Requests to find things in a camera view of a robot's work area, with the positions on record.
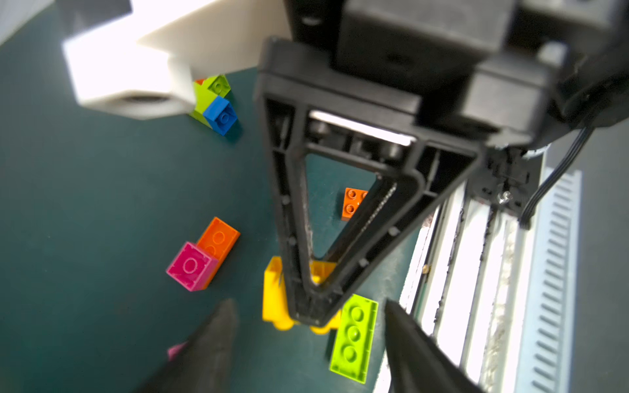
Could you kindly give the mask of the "dark orange brick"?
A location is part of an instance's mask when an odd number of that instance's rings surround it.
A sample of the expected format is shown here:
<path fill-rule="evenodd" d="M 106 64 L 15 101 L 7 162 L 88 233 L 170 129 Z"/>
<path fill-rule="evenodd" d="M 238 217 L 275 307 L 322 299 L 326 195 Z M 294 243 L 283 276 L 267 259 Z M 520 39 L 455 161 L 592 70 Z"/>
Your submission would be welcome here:
<path fill-rule="evenodd" d="M 342 203 L 343 221 L 349 221 L 353 217 L 367 194 L 365 190 L 346 188 Z"/>

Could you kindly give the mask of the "orange 2x3 brick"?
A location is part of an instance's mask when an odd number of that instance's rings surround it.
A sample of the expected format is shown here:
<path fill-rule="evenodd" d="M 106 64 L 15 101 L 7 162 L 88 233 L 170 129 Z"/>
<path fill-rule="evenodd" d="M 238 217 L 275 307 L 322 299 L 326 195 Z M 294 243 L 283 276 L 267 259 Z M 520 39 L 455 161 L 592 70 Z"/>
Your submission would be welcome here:
<path fill-rule="evenodd" d="M 216 276 L 216 273 L 221 265 L 223 265 L 240 235 L 239 231 L 226 224 L 226 222 L 222 221 L 220 218 L 215 217 L 199 238 L 196 245 L 203 252 L 218 260 L 216 267 L 211 270 L 204 289 L 209 286 L 214 276 Z"/>

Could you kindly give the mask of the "blue brick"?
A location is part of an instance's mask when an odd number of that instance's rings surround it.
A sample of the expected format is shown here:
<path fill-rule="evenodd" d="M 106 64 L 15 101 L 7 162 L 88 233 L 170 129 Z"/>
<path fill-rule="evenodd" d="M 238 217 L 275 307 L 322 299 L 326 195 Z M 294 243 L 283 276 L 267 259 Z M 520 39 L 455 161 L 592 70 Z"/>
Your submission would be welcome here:
<path fill-rule="evenodd" d="M 238 120 L 231 103 L 221 96 L 217 96 L 202 115 L 209 126 L 221 136 L 226 136 Z"/>

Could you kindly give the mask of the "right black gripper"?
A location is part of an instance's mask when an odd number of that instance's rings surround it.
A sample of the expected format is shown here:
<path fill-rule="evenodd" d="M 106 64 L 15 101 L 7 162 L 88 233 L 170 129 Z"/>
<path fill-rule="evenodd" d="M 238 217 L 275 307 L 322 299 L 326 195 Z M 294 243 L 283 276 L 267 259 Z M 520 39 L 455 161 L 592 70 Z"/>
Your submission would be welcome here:
<path fill-rule="evenodd" d="M 306 89 L 408 108 L 439 133 L 493 146 L 546 147 L 594 110 L 627 118 L 625 1 L 287 1 L 292 38 L 265 43 L 258 67 Z"/>

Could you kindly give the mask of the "wide lime green brick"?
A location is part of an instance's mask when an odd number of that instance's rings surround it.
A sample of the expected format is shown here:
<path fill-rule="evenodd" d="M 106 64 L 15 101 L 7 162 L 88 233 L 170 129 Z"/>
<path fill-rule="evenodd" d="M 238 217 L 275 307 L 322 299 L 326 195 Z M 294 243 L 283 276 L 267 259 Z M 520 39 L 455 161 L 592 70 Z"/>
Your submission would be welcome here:
<path fill-rule="evenodd" d="M 353 295 L 342 309 L 329 370 L 365 384 L 370 366 L 378 302 Z"/>

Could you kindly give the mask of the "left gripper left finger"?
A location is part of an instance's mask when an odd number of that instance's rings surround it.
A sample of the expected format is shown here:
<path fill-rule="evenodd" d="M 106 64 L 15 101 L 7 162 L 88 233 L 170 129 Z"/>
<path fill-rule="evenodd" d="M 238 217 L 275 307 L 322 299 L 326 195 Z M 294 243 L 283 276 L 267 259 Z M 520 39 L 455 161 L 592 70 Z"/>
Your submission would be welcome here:
<path fill-rule="evenodd" d="M 235 300 L 219 303 L 175 357 L 136 392 L 225 392 L 239 325 Z"/>

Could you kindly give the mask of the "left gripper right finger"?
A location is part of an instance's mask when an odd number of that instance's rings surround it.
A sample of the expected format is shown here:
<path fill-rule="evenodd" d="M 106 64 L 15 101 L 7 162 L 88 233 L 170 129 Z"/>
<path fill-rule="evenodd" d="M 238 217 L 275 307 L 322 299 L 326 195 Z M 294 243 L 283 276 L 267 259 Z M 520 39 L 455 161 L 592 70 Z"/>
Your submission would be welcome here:
<path fill-rule="evenodd" d="M 395 301 L 385 305 L 385 342 L 395 392 L 482 393 Z"/>

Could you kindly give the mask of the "magenta brick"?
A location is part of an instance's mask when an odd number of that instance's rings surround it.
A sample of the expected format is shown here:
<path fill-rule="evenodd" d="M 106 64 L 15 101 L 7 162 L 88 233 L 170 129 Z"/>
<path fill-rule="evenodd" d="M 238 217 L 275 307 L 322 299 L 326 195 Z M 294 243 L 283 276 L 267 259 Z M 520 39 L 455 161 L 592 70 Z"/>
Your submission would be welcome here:
<path fill-rule="evenodd" d="M 178 353 L 180 353 L 180 351 L 183 348 L 185 348 L 186 345 L 187 345 L 187 342 L 183 342 L 183 343 L 170 347 L 167 350 L 168 360 L 173 360 L 173 358 L 175 358 L 175 356 L 178 355 Z"/>
<path fill-rule="evenodd" d="M 196 244 L 185 242 L 166 273 L 188 291 L 205 290 L 219 265 Z"/>

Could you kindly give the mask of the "small green brick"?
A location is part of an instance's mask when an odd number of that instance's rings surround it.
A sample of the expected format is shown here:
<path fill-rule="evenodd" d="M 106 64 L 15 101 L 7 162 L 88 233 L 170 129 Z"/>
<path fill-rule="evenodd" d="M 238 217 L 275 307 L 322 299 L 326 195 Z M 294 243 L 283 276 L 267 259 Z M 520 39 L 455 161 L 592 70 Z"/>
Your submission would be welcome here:
<path fill-rule="evenodd" d="M 212 77 L 208 77 L 203 80 L 201 86 L 210 90 L 214 94 L 221 96 L 221 98 L 225 98 L 231 91 L 229 81 L 227 80 L 225 75 L 215 75 Z"/>

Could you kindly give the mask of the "long lime green brick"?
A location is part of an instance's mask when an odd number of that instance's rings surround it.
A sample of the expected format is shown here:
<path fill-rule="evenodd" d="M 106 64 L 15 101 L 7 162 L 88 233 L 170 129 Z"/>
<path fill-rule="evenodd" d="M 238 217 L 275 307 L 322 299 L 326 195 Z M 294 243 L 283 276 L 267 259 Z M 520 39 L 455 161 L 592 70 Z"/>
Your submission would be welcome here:
<path fill-rule="evenodd" d="M 206 118 L 203 116 L 204 112 L 215 101 L 217 95 L 209 90 L 209 88 L 203 87 L 197 82 L 193 82 L 193 91 L 196 98 L 196 105 L 189 115 L 196 121 L 204 124 L 206 127 L 211 127 Z"/>

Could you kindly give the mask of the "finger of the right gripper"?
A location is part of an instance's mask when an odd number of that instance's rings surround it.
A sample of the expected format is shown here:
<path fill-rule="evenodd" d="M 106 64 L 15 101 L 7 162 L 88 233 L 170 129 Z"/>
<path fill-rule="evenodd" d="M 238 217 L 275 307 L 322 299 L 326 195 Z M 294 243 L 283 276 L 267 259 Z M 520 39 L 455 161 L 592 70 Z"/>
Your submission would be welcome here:
<path fill-rule="evenodd" d="M 327 147 L 317 155 L 368 170 L 378 180 L 353 218 L 325 254 L 337 263 L 333 274 L 320 286 L 304 281 L 310 295 L 349 295 L 374 268 L 427 215 L 463 183 L 481 164 L 484 149 L 443 143 L 415 142 L 401 150 L 401 157 L 375 160 Z"/>
<path fill-rule="evenodd" d="M 324 327 L 339 307 L 316 291 L 311 278 L 313 239 L 306 177 L 307 108 L 257 93 L 257 114 L 265 135 L 288 312 L 301 324 Z"/>

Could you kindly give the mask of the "yellow brick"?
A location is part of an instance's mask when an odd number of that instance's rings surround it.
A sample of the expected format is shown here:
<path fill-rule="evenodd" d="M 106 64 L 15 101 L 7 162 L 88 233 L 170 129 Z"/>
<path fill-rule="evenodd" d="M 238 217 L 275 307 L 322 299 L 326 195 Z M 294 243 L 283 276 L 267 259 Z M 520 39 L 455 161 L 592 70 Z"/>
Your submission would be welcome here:
<path fill-rule="evenodd" d="M 320 284 L 334 271 L 336 265 L 330 262 L 311 262 L 311 278 L 315 284 Z M 283 264 L 279 256 L 271 258 L 264 274 L 264 292 L 262 304 L 262 319 L 272 323 L 279 331 L 292 329 L 297 321 L 290 317 L 285 281 L 283 279 Z"/>

